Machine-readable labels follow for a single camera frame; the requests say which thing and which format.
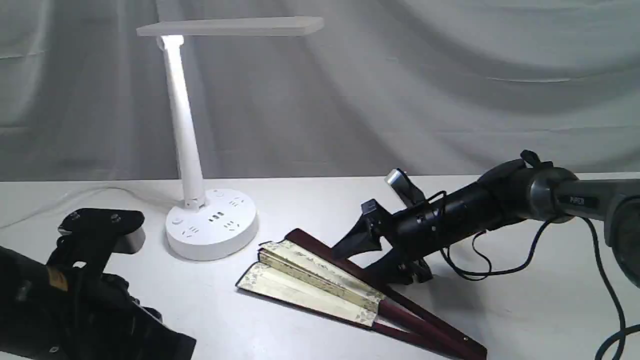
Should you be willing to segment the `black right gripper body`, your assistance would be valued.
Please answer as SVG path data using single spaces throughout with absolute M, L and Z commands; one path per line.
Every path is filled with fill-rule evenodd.
M 493 195 L 477 182 L 396 213 L 390 213 L 375 199 L 361 208 L 364 227 L 359 251 L 380 251 L 380 239 L 384 238 L 402 261 L 431 255 L 493 223 Z

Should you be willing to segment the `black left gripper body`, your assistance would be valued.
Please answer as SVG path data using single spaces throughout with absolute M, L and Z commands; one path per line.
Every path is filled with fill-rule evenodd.
M 46 263 L 1 248 L 1 351 L 29 360 L 164 360 L 166 326 L 109 251 L 55 249 Z

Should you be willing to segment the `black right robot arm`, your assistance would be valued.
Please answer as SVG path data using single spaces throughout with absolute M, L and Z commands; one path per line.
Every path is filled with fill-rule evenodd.
M 426 273 L 424 258 L 483 231 L 527 220 L 566 223 L 573 218 L 601 221 L 605 244 L 622 273 L 639 285 L 639 194 L 637 178 L 583 180 L 537 153 L 524 150 L 512 161 L 485 172 L 469 185 L 427 197 L 399 168 L 386 182 L 405 204 L 391 213 L 375 199 L 361 205 L 352 229 L 332 246 L 335 260 L 391 250 L 367 267 L 383 283 L 411 283 Z

